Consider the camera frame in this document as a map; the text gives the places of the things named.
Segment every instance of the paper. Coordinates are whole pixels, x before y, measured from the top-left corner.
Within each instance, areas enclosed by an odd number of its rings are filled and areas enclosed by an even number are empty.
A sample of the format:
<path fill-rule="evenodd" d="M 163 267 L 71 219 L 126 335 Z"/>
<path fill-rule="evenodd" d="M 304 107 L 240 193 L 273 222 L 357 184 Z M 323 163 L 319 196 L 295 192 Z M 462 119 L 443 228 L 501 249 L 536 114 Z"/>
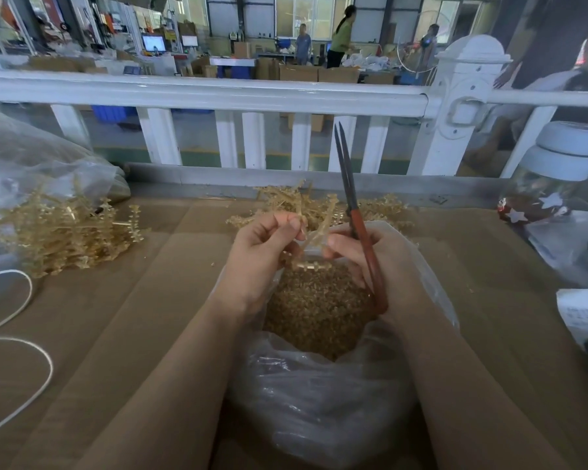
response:
<path fill-rule="evenodd" d="M 583 344 L 588 339 L 588 289 L 557 291 L 557 309 L 575 340 Z"/>

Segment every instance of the black hair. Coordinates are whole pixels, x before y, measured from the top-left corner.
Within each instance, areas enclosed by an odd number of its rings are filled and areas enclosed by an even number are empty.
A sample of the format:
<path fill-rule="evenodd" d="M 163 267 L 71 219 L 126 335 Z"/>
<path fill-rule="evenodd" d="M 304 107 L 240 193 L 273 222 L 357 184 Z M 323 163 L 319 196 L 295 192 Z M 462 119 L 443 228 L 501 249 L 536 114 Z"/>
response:
<path fill-rule="evenodd" d="M 565 91 L 587 91 L 588 71 L 580 70 L 580 73 L 566 83 Z M 552 121 L 588 123 L 588 107 L 558 107 Z"/>
<path fill-rule="evenodd" d="M 335 31 L 336 34 L 340 30 L 340 28 L 342 27 L 342 25 L 344 24 L 344 22 L 348 18 L 350 18 L 351 16 L 353 16 L 355 13 L 357 13 L 357 8 L 355 7 L 355 5 L 349 5 L 349 6 L 346 7 L 346 9 L 344 10 L 344 18 L 342 18 L 342 21 L 340 21 L 340 24 L 337 25 L 337 29 Z"/>

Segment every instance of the forearm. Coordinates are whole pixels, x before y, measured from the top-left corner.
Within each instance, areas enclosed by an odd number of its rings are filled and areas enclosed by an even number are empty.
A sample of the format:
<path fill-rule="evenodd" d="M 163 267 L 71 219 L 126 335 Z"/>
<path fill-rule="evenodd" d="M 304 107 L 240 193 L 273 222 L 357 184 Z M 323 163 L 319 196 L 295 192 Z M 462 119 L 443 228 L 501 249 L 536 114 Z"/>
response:
<path fill-rule="evenodd" d="M 207 302 L 76 470 L 206 469 L 239 324 Z"/>
<path fill-rule="evenodd" d="M 439 467 L 568 468 L 459 332 L 425 301 L 397 329 Z"/>

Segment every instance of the cardboard sheet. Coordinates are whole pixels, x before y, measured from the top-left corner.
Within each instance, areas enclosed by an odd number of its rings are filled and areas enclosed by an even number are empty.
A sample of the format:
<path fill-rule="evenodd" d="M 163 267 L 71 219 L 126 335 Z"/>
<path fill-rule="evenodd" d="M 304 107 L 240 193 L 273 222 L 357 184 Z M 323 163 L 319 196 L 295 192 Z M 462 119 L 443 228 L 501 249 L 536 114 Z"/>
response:
<path fill-rule="evenodd" d="M 53 357 L 47 391 L 0 429 L 0 470 L 68 470 L 157 365 L 202 305 L 250 201 L 133 198 L 147 240 L 94 269 L 38 284 L 0 329 Z M 423 209 L 409 236 L 453 301 L 462 335 L 574 469 L 588 469 L 588 362 L 558 316 L 557 276 L 494 211 Z M 9 294 L 13 300 L 23 288 Z M 46 377 L 29 350 L 0 344 L 0 419 Z M 416 409 L 396 448 L 361 469 L 433 468 Z M 224 406 L 214 470 L 312 467 L 283 456 Z"/>

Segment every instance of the blue shirt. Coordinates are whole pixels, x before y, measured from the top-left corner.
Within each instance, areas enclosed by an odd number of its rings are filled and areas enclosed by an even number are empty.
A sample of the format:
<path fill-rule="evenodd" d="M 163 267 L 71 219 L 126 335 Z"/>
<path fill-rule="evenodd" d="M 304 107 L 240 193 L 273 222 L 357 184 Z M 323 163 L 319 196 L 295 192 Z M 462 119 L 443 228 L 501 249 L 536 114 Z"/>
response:
<path fill-rule="evenodd" d="M 296 57 L 297 59 L 309 59 L 309 48 L 312 46 L 312 37 L 308 34 L 296 38 Z"/>

